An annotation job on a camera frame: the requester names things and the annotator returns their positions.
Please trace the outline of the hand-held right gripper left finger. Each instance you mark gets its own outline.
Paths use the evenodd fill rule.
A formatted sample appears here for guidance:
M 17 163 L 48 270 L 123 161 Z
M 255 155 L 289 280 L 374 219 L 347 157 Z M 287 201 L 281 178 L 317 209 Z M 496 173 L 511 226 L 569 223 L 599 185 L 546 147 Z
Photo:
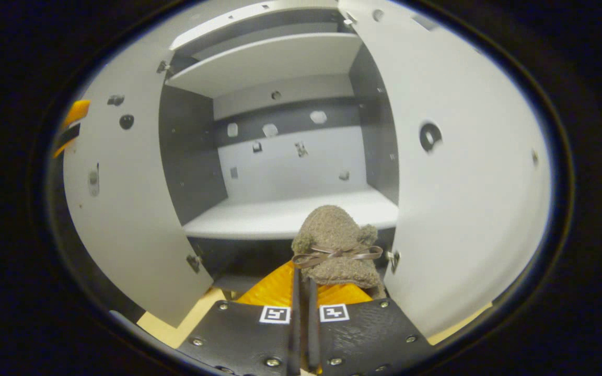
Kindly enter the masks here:
M 224 375 L 299 375 L 299 275 L 287 262 L 236 300 L 216 301 L 178 352 Z

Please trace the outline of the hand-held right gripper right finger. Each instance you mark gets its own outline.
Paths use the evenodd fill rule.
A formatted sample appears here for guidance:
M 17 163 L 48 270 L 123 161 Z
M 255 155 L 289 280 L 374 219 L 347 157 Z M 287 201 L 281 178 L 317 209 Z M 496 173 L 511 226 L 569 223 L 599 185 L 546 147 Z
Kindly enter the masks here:
M 319 304 L 308 290 L 307 360 L 322 375 L 401 375 L 427 366 L 435 348 L 391 298 Z

